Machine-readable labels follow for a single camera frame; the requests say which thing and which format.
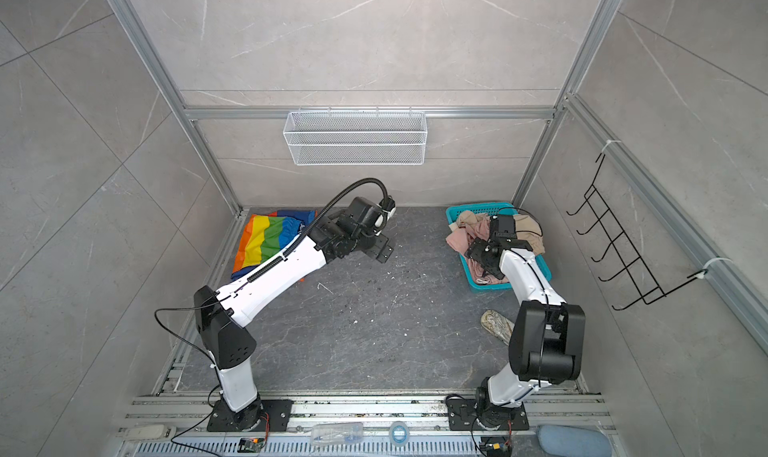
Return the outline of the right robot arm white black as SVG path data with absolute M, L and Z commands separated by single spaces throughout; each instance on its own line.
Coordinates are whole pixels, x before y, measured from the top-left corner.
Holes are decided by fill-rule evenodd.
M 523 412 L 524 400 L 581 374 L 586 315 L 550 285 L 529 242 L 517 237 L 513 215 L 489 218 L 489 236 L 474 240 L 468 257 L 498 279 L 507 279 L 519 301 L 506 327 L 508 363 L 477 388 L 476 419 L 495 430 Z

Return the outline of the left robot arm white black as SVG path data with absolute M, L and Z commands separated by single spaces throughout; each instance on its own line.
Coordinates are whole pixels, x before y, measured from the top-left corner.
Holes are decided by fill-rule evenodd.
M 381 180 L 357 180 L 332 198 L 276 255 L 217 290 L 198 289 L 189 309 L 195 313 L 202 344 L 180 341 L 203 353 L 216 371 L 222 396 L 209 417 L 209 431 L 249 431 L 267 425 L 266 405 L 251 363 L 257 343 L 247 326 L 279 295 L 336 259 L 362 252 L 386 262 L 393 248 L 382 231 L 395 209 L 395 200 Z

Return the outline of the pink shorts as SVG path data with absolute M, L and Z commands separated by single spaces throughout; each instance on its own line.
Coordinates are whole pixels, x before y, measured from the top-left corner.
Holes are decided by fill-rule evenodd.
M 487 213 L 464 211 L 450 224 L 450 229 L 451 233 L 446 238 L 446 243 L 465 258 L 473 283 L 484 286 L 506 282 L 505 278 L 495 277 L 488 273 L 480 263 L 467 257 L 469 247 L 474 240 L 487 240 L 490 235 L 490 216 Z

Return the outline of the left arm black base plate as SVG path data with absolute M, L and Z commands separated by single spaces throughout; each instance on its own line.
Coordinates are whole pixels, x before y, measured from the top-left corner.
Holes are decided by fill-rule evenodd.
M 224 400 L 214 404 L 208 420 L 208 432 L 285 432 L 291 416 L 293 401 L 257 399 L 239 412 L 232 411 Z

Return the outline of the rainbow striped shorts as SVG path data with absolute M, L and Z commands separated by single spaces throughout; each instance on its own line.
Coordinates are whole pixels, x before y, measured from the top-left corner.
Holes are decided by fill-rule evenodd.
M 272 258 L 298 236 L 315 215 L 313 210 L 290 209 L 252 215 L 239 241 L 231 280 L 241 278 Z

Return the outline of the teal plastic laundry basket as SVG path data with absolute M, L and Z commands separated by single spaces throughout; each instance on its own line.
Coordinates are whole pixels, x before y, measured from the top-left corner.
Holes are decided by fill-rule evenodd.
M 487 213 L 490 216 L 493 215 L 514 215 L 514 214 L 522 214 L 522 215 L 529 215 L 532 218 L 534 218 L 531 214 L 527 213 L 526 211 L 522 209 L 517 209 L 513 207 L 508 202 L 486 202 L 486 203 L 473 203 L 473 204 L 462 204 L 458 206 L 452 206 L 449 207 L 446 210 L 446 217 L 448 219 L 449 228 L 450 224 L 453 223 L 456 218 L 459 216 L 459 214 L 463 211 L 470 210 L 474 213 Z M 465 261 L 465 258 L 462 257 L 459 254 L 459 259 L 461 261 L 465 277 L 469 283 L 470 288 L 475 292 L 484 292 L 484 291 L 497 291 L 497 290 L 508 290 L 511 288 L 511 285 L 506 280 L 505 283 L 502 284 L 496 284 L 496 285 L 484 285 L 480 286 L 478 284 L 475 284 L 470 279 L 470 272 L 468 265 Z M 535 261 L 538 265 L 539 269 L 541 270 L 542 274 L 546 278 L 547 281 L 550 281 L 552 279 L 552 273 L 542 255 L 535 255 Z

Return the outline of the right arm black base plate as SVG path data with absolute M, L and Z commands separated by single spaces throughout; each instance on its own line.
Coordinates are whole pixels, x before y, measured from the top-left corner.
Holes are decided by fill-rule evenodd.
M 449 428 L 452 431 L 527 431 L 530 424 L 524 406 L 506 408 L 478 404 L 458 394 L 445 397 Z

